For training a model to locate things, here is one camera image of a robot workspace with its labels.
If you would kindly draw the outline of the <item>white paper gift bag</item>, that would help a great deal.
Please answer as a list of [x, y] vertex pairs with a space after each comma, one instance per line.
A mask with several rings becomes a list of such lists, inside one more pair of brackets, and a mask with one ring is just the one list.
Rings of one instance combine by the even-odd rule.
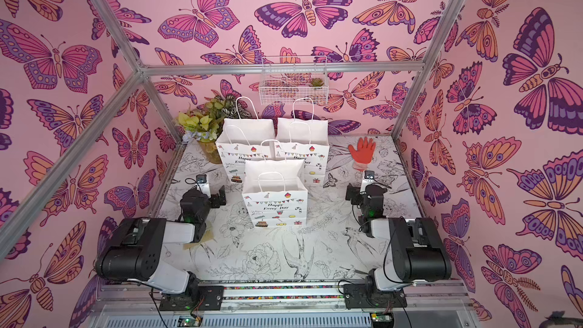
[[304, 226], [308, 219], [308, 190], [300, 174], [302, 159], [248, 160], [242, 198], [256, 228]]

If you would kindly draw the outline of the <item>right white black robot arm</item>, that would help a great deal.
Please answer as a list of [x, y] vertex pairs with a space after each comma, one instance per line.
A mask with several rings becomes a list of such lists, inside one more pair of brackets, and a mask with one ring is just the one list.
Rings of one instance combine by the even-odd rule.
[[381, 266], [371, 270], [364, 289], [369, 294], [395, 293], [418, 281], [437, 282], [452, 276], [452, 265], [433, 220], [384, 216], [384, 194], [378, 183], [348, 185], [346, 200], [359, 207], [358, 232], [384, 240]]

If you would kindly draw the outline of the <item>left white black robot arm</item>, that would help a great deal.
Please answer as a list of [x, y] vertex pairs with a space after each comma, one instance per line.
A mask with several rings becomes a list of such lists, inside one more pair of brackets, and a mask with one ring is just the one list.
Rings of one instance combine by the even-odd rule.
[[97, 275], [110, 282], [133, 282], [162, 293], [167, 299], [196, 302], [200, 299], [197, 277], [162, 259], [168, 244], [190, 245], [203, 241], [206, 219], [212, 209], [227, 204], [226, 188], [205, 194], [198, 188], [185, 192], [179, 220], [126, 218], [94, 263]]

